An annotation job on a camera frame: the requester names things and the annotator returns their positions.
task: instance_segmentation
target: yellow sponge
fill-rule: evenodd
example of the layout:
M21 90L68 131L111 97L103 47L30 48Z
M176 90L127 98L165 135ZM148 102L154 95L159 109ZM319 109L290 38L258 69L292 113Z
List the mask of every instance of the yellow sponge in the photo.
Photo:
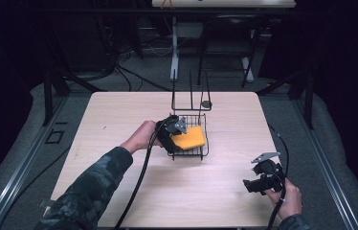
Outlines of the yellow sponge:
M172 141L182 150L202 147L206 143L201 126L189 127L188 133L172 136Z

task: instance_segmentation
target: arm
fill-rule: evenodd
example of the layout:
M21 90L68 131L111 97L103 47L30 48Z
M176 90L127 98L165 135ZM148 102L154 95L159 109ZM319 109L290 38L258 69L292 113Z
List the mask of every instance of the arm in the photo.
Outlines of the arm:
M144 122L128 140L84 171L56 200L35 229L97 229L98 221L131 166L131 154L146 149L155 123Z
M302 194L298 187L293 185L287 178L285 181L286 196L283 204L278 211L282 218L280 230L308 230L310 226L302 215ZM280 200L280 192L275 193L267 190L265 193L275 206Z

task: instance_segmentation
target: black metal frame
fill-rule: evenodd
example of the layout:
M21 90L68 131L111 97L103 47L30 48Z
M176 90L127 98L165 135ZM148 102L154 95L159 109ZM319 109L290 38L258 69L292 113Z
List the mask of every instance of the black metal frame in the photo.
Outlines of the black metal frame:
M48 16L50 14L79 14L79 15L113 15L113 16L123 16L123 17L138 17L138 16L160 16L160 17L188 17L188 16L197 16L197 17L210 17L219 14L249 14L249 15L261 15L265 16L268 19L313 19L316 17L325 18L331 15L331 11L322 11L322 10L315 10L315 11L308 11L308 10L298 10L298 9L271 9L270 11L266 11L265 8L259 9L250 9L250 8L223 8L223 9L189 9L189 8L180 8L174 10L168 9L95 9L95 10L77 10L77 9L68 9L68 10L61 10L61 9L44 9L44 8L29 8L26 9L27 11L31 11L32 14L40 15L40 16ZM309 60L313 60L318 58L316 55L309 57ZM306 98L305 98L305 105L304 105L304 118L310 128L312 128L311 124L311 113L312 113L312 99L313 99L313 61L309 61L309 65L307 68L298 71L297 74L292 76L286 77L283 80L279 80L275 84L261 90L258 92L259 95L265 95L272 90L276 89L277 87L283 85L290 79L294 79L297 77L303 76L304 79L307 81L304 84L300 84L296 86L297 89L291 89L289 91L289 96L291 92L294 92L293 97L291 99L296 99L300 95L298 92L303 92L304 88L306 88ZM74 80L78 80L78 77L70 74ZM91 92L100 91L96 87L91 87L85 84L85 87L88 88ZM46 99L50 100L49 97L52 95L46 95ZM52 104L47 102L46 109L52 109ZM49 121L52 116L52 111L46 112L47 117L46 121Z
M250 44L250 50L249 51L240 51L240 52L235 52L235 51L231 51L231 52L223 52L223 51L213 51L213 52L209 52L209 41L212 40L210 38L210 33L211 33L211 28L215 28L216 23L220 24L223 23L223 21L225 21L226 19L235 19L235 18L239 18L239 19L248 19L250 20L250 23L245 22L242 23L243 25L235 25L238 28L242 28L242 30L247 33L248 32L248 36L250 31L254 31L253 37L249 37L249 40L246 40L244 42L249 42ZM216 70L226 70L226 71L244 71L244 77L242 80L242 84L241 87L245 86L245 83L247 81L247 77L248 74L251 70L251 66L252 66L252 62L254 61L254 56L255 56L255 52L256 52L256 48L259 42L259 37L261 35L261 32L263 30L263 28L266 28L268 25L267 23L265 23L266 17L262 17L262 16L257 16L257 15L250 15L250 14L220 14L217 17L214 17L212 20L208 21L203 28L203 32L201 35L201 49L200 49L200 55L199 55L199 68L198 68L198 74L197 74L197 84L200 84L200 78L201 78L201 74L202 71L216 71ZM225 23L225 25L232 27L231 23ZM226 56L226 57L233 57L233 58L247 58L248 59L248 66L246 68L233 68L233 69L221 69L221 68L204 68L203 67L203 59L206 57L215 57L215 56Z
M210 97L210 88L209 88L209 80L206 77L206 89L207 89L207 95L208 95L208 100L205 102L205 104L207 104L206 108L202 108L203 107L203 95L204 95L204 85L200 85L200 82L197 83L197 87L201 88L201 96L200 96L200 105L198 108L194 108L193 107L193 86L192 86L192 80L191 80L191 72L189 71L189 85L190 85L190 107L188 108L177 108L176 107L176 101L175 101L175 92L176 92L176 80L172 81L172 101L170 104L170 107L173 110L173 113L175 113L175 111L198 111L199 113L201 111L210 111L212 110L212 98Z

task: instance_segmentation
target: desk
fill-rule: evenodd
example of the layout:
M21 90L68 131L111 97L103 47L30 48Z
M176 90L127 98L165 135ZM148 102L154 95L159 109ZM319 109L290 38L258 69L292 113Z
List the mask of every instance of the desk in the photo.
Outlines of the desk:
M175 94L187 104L189 92ZM154 147L144 181L122 227L266 226L273 207L268 197L248 193L242 179L255 180L251 160L275 151L258 97L251 92L211 92L206 112L210 152L174 160ZM171 111L169 92L100 92L93 94L69 151L52 199L104 153L118 146L143 122L165 119ZM115 226L125 208L145 159L137 151L99 227Z
M294 8L294 0L171 0L174 8ZM152 0L152 6L160 8L164 0ZM169 0L165 0L165 8L169 8ZM179 70L179 52L176 17L172 21L172 64L170 68L170 80L176 81ZM248 59L242 60L244 68L248 66ZM248 82L253 82L252 72L248 73Z

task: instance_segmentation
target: camouflage sleeve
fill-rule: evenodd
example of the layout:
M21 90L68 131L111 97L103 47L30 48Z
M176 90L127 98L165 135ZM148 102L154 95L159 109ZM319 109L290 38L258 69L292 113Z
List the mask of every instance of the camouflage sleeve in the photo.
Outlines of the camouflage sleeve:
M97 229L101 215L132 162L126 149L113 148L78 177L35 230Z
M310 226L301 214L290 216L280 223L280 230L309 230Z

